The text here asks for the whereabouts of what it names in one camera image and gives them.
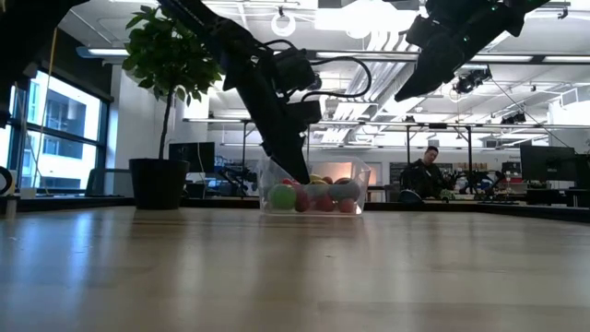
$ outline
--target man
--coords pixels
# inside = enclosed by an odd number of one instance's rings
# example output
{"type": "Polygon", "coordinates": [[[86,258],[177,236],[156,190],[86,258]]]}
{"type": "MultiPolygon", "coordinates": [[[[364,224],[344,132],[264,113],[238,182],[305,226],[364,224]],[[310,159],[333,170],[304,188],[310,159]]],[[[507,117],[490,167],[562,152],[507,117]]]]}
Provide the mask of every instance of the man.
{"type": "Polygon", "coordinates": [[[428,147],[422,159],[411,163],[402,174],[404,189],[411,189],[422,198],[438,198],[441,191],[448,186],[441,170],[434,164],[438,156],[439,150],[436,147],[428,147]]]}

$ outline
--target red ball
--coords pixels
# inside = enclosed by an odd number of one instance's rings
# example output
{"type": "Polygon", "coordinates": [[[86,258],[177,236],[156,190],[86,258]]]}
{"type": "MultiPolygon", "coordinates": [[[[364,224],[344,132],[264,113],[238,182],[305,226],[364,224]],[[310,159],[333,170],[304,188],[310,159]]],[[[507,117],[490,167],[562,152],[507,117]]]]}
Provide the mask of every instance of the red ball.
{"type": "Polygon", "coordinates": [[[323,212],[332,212],[336,205],[332,198],[328,195],[324,195],[315,201],[315,209],[323,212]]]}
{"type": "Polygon", "coordinates": [[[305,190],[303,190],[300,185],[297,185],[295,187],[295,190],[297,192],[297,200],[295,201],[295,210],[297,212],[305,212],[308,209],[310,209],[310,206],[312,203],[310,202],[310,198],[307,196],[307,193],[305,192],[305,190]]]}
{"type": "Polygon", "coordinates": [[[338,209],[342,213],[355,213],[357,211],[357,202],[352,198],[346,198],[338,203],[338,209]]]}

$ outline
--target table surface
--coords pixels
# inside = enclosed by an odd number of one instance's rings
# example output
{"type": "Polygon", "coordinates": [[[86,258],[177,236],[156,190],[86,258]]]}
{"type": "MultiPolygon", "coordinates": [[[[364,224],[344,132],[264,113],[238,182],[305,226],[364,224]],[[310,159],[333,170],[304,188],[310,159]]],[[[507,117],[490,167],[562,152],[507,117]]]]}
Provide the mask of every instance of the table surface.
{"type": "Polygon", "coordinates": [[[587,331],[590,228],[113,207],[0,221],[0,331],[587,331]]]}

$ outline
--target ceiling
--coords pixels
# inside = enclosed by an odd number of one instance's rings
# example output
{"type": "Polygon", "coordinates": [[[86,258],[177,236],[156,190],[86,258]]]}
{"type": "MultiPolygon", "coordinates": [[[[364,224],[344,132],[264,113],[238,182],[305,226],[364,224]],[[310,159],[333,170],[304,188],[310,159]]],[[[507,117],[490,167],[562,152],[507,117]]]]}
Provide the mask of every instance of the ceiling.
{"type": "MultiPolygon", "coordinates": [[[[388,47],[387,45],[393,45],[396,42],[396,32],[407,29],[411,24],[411,19],[416,16],[415,12],[408,13],[407,11],[402,13],[394,10],[390,13],[387,11],[390,10],[388,7],[383,7],[389,5],[381,1],[358,0],[357,3],[360,1],[372,3],[372,6],[377,9],[361,11],[360,8],[355,7],[350,16],[343,17],[339,22],[338,20],[336,22],[326,20],[324,18],[325,9],[314,9],[317,8],[317,3],[314,1],[302,2],[302,8],[285,9],[286,13],[295,17],[296,22],[296,29],[288,37],[279,37],[272,29],[271,20],[277,13],[273,6],[267,8],[246,7],[242,11],[244,17],[241,16],[241,10],[234,5],[212,6],[212,8],[218,14],[236,20],[260,41],[284,38],[299,48],[332,51],[384,50],[388,47]],[[384,11],[390,17],[384,18],[384,11]],[[332,24],[336,27],[339,23],[339,26],[345,27],[344,29],[352,29],[350,27],[372,24],[379,20],[387,24],[392,24],[388,23],[390,21],[397,23],[394,27],[387,25],[388,29],[392,31],[389,34],[387,32],[384,35],[369,34],[359,39],[350,37],[350,35],[355,35],[351,31],[318,30],[315,27],[316,24],[320,26],[320,23],[323,23],[324,26],[329,23],[327,25],[332,24]]],[[[582,3],[578,3],[577,0],[572,3],[577,7],[571,8],[570,15],[566,19],[557,19],[560,11],[556,9],[544,9],[531,14],[526,20],[520,38],[509,36],[498,39],[493,43],[493,47],[490,46],[487,49],[487,52],[590,54],[590,6],[576,5],[582,3]]],[[[124,29],[124,26],[130,19],[131,13],[137,11],[139,6],[138,3],[91,0],[89,3],[73,8],[60,27],[88,47],[120,48],[127,41],[128,36],[128,31],[124,29]]],[[[280,28],[287,25],[282,20],[286,19],[279,20],[277,26],[280,28]]],[[[395,50],[407,50],[406,44],[398,47],[395,50]]],[[[391,87],[401,79],[397,73],[401,72],[403,66],[402,64],[373,65],[374,81],[381,79],[384,83],[382,90],[378,91],[380,97],[386,96],[384,92],[387,87],[391,87]],[[385,72],[395,75],[380,76],[385,72]]],[[[522,101],[528,112],[536,117],[536,120],[544,121],[547,117],[548,100],[558,97],[560,92],[570,90],[576,85],[590,84],[590,65],[491,65],[490,69],[497,85],[494,82],[487,82],[471,95],[462,96],[461,100],[457,101],[456,96],[450,92],[451,85],[449,84],[441,87],[433,93],[433,96],[429,96],[416,105],[419,107],[420,113],[416,113],[416,110],[413,109],[414,105],[406,111],[418,117],[417,121],[424,122],[454,122],[457,119],[468,122],[487,120],[499,122],[499,117],[490,119],[489,115],[510,107],[514,101],[522,101]]],[[[363,74],[355,64],[329,64],[316,67],[315,70],[320,73],[323,79],[324,89],[348,90],[350,92],[353,89],[360,89],[364,85],[359,80],[363,74]]],[[[293,100],[297,100],[299,96],[294,95],[293,100]]],[[[387,115],[388,110],[384,108],[384,105],[388,99],[383,97],[377,102],[379,103],[378,107],[369,108],[367,106],[366,113],[375,116],[375,109],[381,109],[379,114],[387,115]]],[[[235,91],[222,92],[219,87],[211,93],[210,108],[216,117],[244,117],[248,115],[235,91]]],[[[385,121],[400,120],[400,116],[392,115],[385,121]]]]}

